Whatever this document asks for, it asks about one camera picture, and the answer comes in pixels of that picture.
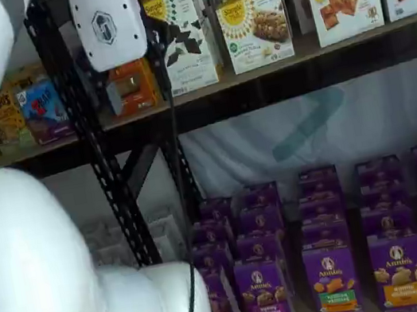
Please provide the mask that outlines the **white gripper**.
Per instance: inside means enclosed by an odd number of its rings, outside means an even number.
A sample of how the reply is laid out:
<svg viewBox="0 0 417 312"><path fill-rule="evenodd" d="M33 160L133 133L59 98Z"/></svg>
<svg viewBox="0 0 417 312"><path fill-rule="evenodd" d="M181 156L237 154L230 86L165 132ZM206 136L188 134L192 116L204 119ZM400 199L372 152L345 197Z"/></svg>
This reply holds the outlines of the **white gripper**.
<svg viewBox="0 0 417 312"><path fill-rule="evenodd" d="M147 51L138 0L69 0L73 22L87 58L97 72L107 72L142 58ZM114 115L123 113L115 82L106 86Z"/></svg>

